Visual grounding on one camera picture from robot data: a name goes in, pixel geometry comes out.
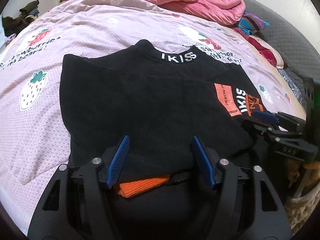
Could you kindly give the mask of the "striped colourful pillow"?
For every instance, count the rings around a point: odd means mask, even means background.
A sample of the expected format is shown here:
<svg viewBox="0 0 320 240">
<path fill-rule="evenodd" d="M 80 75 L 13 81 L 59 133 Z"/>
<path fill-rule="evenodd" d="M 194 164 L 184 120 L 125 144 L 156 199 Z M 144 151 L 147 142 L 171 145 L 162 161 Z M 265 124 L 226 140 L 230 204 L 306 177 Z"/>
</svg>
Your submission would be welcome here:
<svg viewBox="0 0 320 240">
<path fill-rule="evenodd" d="M 237 23 L 237 27 L 240 28 L 246 35 L 253 35 L 264 29 L 270 24 L 253 13 L 245 11 L 240 21 Z"/>
</svg>

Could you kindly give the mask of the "red patterned blanket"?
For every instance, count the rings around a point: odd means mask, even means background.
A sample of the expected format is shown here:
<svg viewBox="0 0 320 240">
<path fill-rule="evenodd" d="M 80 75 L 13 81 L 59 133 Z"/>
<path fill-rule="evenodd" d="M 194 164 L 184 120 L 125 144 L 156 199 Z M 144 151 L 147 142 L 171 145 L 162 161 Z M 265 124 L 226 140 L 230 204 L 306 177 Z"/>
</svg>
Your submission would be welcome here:
<svg viewBox="0 0 320 240">
<path fill-rule="evenodd" d="M 267 42 L 257 36 L 245 34 L 239 27 L 234 27 L 233 30 L 249 42 L 272 66 L 277 69 L 286 67 L 281 55 Z"/>
</svg>

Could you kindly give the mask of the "pink strawberry print quilt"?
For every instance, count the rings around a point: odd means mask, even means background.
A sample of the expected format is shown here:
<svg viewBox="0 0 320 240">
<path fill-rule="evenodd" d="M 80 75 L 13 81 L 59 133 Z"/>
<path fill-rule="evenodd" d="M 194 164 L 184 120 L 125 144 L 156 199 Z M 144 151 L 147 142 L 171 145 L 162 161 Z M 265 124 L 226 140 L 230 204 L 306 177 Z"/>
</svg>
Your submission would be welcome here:
<svg viewBox="0 0 320 240">
<path fill-rule="evenodd" d="M 65 54 L 101 57 L 141 39 L 179 53 L 196 45 L 242 66 L 271 112 L 305 118 L 286 81 L 231 28 L 144 0 L 70 0 L 26 27 L 1 54 L 1 203 L 27 233 L 39 198 L 70 153 L 60 111 Z"/>
</svg>

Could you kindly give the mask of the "grey quilted headboard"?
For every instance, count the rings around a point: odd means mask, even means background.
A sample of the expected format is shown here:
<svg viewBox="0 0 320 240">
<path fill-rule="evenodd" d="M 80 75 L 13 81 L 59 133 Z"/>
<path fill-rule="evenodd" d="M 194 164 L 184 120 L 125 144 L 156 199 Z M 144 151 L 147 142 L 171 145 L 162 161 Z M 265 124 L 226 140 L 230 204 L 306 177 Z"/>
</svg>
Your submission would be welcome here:
<svg viewBox="0 0 320 240">
<path fill-rule="evenodd" d="M 319 79 L 319 51 L 308 38 L 319 38 L 319 20 L 310 0 L 244 0 L 246 10 L 270 25 L 257 35 L 276 49 L 289 76 L 300 84 Z"/>
</svg>

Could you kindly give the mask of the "black sweatshirt with orange patches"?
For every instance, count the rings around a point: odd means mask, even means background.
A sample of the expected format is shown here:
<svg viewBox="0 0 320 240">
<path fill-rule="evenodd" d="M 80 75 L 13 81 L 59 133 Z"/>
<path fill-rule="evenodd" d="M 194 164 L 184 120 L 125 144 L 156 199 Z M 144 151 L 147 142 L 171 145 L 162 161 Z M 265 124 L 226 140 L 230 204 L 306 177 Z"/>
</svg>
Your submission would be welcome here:
<svg viewBox="0 0 320 240">
<path fill-rule="evenodd" d="M 130 138 L 121 183 L 189 170 L 194 135 L 222 157 L 250 148 L 242 123 L 265 110 L 242 66 L 195 46 L 164 53 L 147 40 L 99 58 L 65 55 L 60 107 L 72 167 Z"/>
</svg>

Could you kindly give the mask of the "pile of dark clothes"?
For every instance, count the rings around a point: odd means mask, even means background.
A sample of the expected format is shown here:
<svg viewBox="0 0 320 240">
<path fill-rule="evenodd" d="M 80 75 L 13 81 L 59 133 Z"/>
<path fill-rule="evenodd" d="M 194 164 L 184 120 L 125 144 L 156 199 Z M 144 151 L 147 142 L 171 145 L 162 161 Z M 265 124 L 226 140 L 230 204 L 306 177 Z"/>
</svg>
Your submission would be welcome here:
<svg viewBox="0 0 320 240">
<path fill-rule="evenodd" d="M 6 16 L 2 18 L 4 35 L 6 37 L 12 34 L 18 35 L 24 28 L 35 21 L 39 16 L 39 0 L 29 2 L 25 7 L 19 10 L 20 14 L 16 18 Z"/>
</svg>

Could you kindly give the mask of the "dark floral bed sheet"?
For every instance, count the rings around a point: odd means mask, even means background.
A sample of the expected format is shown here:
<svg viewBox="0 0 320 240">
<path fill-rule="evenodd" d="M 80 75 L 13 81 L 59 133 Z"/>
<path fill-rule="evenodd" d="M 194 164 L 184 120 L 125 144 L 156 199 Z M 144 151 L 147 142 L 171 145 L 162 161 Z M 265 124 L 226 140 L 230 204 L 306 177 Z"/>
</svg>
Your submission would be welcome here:
<svg viewBox="0 0 320 240">
<path fill-rule="evenodd" d="M 286 81 L 286 83 L 292 90 L 293 94 L 297 98 L 298 102 L 306 110 L 306 99 L 305 99 L 305 94 L 303 92 L 304 85 L 303 85 L 302 79 L 289 68 L 278 69 L 278 72 Z"/>
</svg>

